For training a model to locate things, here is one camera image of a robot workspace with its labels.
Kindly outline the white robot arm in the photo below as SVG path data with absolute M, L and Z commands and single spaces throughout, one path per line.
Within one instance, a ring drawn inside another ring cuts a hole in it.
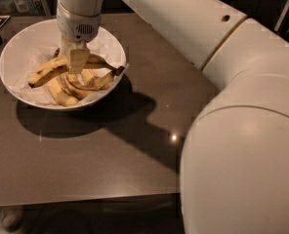
M 289 234 L 289 44 L 220 0 L 123 0 L 219 89 L 184 144 L 186 234 Z M 58 0 L 79 70 L 103 0 Z

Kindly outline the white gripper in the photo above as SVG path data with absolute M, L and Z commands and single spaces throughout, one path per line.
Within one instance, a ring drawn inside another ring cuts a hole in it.
M 80 16 L 58 2 L 57 22 L 62 34 L 60 54 L 67 56 L 68 72 L 78 74 L 88 61 L 90 50 L 86 42 L 98 35 L 101 16 Z

